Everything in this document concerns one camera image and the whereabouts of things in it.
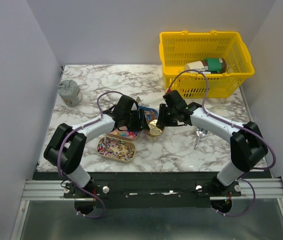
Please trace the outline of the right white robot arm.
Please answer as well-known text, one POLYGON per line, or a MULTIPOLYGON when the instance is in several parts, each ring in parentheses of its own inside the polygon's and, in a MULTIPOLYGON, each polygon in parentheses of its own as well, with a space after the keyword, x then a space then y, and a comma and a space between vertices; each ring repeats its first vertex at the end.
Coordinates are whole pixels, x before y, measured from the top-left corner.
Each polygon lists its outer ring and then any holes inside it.
POLYGON ((252 170, 268 153, 260 129, 254 122, 230 121, 212 114, 196 102, 187 104, 177 90, 166 93, 163 99, 165 103, 159 105, 158 128, 177 127, 184 123, 207 130, 230 145, 230 162, 211 184, 215 195, 227 193, 237 178, 252 170))

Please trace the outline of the beige tray rainbow lollipops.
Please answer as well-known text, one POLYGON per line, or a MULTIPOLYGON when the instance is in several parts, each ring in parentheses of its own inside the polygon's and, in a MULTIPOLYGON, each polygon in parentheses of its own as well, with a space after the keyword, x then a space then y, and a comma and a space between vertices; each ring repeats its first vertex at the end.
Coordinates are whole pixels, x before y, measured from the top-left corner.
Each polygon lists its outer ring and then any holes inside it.
POLYGON ((136 146, 130 141, 104 136, 99 140, 96 151, 105 159, 130 163, 135 157, 136 146))

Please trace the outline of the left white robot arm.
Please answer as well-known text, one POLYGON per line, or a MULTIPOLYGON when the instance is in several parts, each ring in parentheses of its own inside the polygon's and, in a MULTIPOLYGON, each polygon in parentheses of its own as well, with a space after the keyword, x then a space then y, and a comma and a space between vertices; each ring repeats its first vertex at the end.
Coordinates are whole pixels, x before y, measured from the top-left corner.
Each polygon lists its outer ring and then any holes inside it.
POLYGON ((133 98, 122 95, 114 106, 102 110, 100 117, 76 126, 60 124, 44 150, 43 157, 57 167, 60 176, 66 176, 75 185, 75 192, 82 198, 93 190, 92 177, 81 166, 86 143, 125 127, 129 132, 148 130, 145 111, 133 98))

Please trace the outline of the pink tray star candies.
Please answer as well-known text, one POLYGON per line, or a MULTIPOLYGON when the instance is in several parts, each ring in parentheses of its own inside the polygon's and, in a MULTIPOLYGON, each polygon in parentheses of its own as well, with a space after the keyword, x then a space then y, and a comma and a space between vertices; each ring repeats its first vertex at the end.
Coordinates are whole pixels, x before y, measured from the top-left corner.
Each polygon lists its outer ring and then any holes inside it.
POLYGON ((125 141, 135 141, 139 137, 139 132, 138 131, 127 131, 127 130, 114 130, 110 133, 107 133, 106 136, 111 137, 111 138, 116 138, 120 140, 125 140, 125 141))

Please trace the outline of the clear glass jar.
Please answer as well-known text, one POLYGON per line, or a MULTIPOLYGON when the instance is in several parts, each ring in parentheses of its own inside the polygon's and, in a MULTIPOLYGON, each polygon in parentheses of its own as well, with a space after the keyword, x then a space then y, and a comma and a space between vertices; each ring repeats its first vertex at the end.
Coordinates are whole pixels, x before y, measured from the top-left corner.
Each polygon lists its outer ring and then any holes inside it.
POLYGON ((152 134, 149 131, 146 131, 144 134, 144 138, 147 142, 149 143, 156 143, 160 138, 161 138, 161 133, 160 134, 152 134))

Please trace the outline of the silver metal scoop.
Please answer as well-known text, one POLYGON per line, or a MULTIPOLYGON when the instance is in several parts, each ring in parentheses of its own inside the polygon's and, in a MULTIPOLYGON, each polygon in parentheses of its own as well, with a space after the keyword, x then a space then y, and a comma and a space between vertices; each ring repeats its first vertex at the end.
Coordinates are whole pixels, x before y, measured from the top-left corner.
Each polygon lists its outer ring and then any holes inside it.
POLYGON ((196 150, 198 145, 199 145, 199 142, 200 142, 200 139, 201 138, 204 138, 206 135, 207 135, 208 131, 204 128, 197 128, 196 129, 196 135, 197 135, 197 140, 196 140, 196 143, 195 143, 195 146, 194 146, 194 149, 196 150))

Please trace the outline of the blue tray clear lollipops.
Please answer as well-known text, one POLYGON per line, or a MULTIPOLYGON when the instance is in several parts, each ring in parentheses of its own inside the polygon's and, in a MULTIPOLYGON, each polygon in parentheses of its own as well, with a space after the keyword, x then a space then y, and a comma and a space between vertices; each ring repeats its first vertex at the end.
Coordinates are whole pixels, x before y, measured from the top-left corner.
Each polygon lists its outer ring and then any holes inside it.
POLYGON ((146 118, 146 122, 149 124, 151 121, 153 120, 157 120, 158 119, 158 111, 154 108, 151 107, 146 107, 146 106, 139 106, 139 109, 143 109, 144 110, 144 114, 145 114, 145 118, 146 118))

